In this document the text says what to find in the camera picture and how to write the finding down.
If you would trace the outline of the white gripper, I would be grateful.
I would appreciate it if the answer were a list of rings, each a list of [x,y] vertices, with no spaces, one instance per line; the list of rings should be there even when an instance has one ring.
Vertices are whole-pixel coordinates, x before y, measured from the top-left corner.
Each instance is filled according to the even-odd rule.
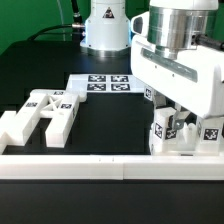
[[[189,111],[201,118],[224,116],[224,52],[198,46],[180,51],[176,60],[160,57],[146,38],[148,20],[149,12],[131,19],[131,71],[156,90],[154,107],[165,106],[168,97],[187,109],[175,111],[173,130],[184,127]]]

